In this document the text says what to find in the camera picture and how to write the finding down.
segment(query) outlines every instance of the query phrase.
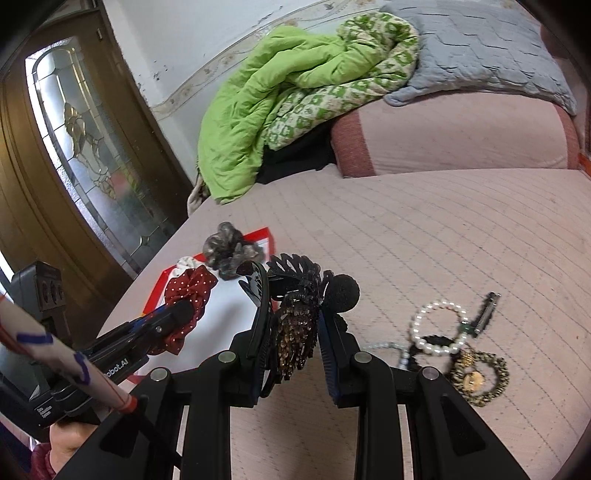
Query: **stained glass window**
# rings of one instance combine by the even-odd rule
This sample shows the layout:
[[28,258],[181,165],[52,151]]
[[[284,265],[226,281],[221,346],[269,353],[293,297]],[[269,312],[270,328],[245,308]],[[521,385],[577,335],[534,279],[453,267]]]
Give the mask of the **stained glass window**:
[[174,233],[138,176],[85,65],[75,37],[25,60],[39,132],[72,201],[135,278]]

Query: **white scrunchie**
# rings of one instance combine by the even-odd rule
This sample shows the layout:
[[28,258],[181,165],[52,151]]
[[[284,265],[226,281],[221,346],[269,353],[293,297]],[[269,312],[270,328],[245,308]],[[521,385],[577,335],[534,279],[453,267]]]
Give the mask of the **white scrunchie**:
[[181,257],[178,259],[176,268],[170,273],[170,277],[180,277],[186,269],[197,268],[199,265],[201,265],[201,262],[198,262],[193,257]]

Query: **beaded bracelet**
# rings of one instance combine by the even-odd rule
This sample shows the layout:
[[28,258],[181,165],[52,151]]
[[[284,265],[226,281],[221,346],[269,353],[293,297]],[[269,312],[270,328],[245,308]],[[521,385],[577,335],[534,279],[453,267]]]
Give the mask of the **beaded bracelet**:
[[[421,326],[421,321],[433,310],[437,309],[448,309],[456,312],[458,319],[460,319],[460,326],[458,327],[458,334],[454,338],[453,342],[450,345],[445,345],[440,347],[440,345],[433,345],[432,343],[428,343],[419,330]],[[413,319],[410,323],[410,339],[415,344],[415,346],[422,350],[424,353],[428,355],[450,355],[458,353],[460,348],[466,343],[468,339],[468,333],[472,330],[470,326],[469,319],[466,316],[466,310],[464,310],[459,305],[453,303],[452,301],[441,300],[441,301],[434,301],[433,303],[429,303],[427,305],[423,305],[418,312],[413,315]]]
[[363,347],[363,350],[376,350],[378,348],[393,348],[395,350],[400,350],[400,360],[398,361],[397,368],[401,370],[408,370],[408,362],[411,355],[406,345],[396,342],[379,342],[366,345]]
[[[484,376],[478,370],[466,372],[466,368],[472,367],[475,362],[490,365],[496,374],[495,386],[481,395],[472,395],[472,393],[482,385]],[[509,370],[503,357],[496,356],[494,353],[476,352],[470,349],[469,352],[463,351],[456,359],[449,372],[449,379],[468,403],[476,407],[484,407],[505,391],[509,384]]]
[[[423,339],[425,340],[425,342],[430,343],[431,345],[436,345],[436,346],[441,346],[441,347],[449,347],[453,343],[453,340],[451,340],[450,338],[447,338],[444,336],[439,336],[439,335],[429,335],[429,336],[423,337]],[[419,353],[423,353],[423,351],[421,349],[417,348],[416,345],[411,345],[410,349],[408,349],[408,359],[406,362],[406,366],[407,366],[406,370],[408,370],[409,372],[418,372],[422,368],[422,366],[419,365],[417,360],[415,359],[415,355],[417,355]],[[456,353],[450,353],[452,360],[455,361],[456,357],[459,356],[460,353],[461,353],[460,351],[458,351]]]

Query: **metal screw head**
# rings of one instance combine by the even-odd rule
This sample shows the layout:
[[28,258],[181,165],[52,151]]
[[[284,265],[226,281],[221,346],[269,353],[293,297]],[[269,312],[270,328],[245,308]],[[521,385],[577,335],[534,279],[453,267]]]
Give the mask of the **metal screw head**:
[[223,364],[229,364],[236,359],[236,354],[230,350],[226,350],[225,352],[220,353],[217,356],[217,359]]
[[423,376],[427,380],[435,380],[436,378],[439,377],[439,370],[437,370],[437,368],[433,368],[433,367],[425,367],[425,368],[423,368]]
[[360,364],[368,364],[371,362],[371,354],[367,352],[357,352],[354,356],[355,361]]
[[164,380],[167,376],[168,370],[166,370],[165,368],[154,368],[150,372],[150,378],[155,382],[160,382],[161,380]]

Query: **green blanket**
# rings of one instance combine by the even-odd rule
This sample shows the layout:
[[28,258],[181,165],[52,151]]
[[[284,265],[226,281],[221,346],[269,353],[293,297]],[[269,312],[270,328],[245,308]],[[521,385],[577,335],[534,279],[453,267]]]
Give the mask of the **green blanket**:
[[347,20],[337,36],[273,29],[211,102],[201,124],[198,166],[222,203],[253,185],[265,143],[277,150],[319,123],[404,86],[418,34],[387,13]]

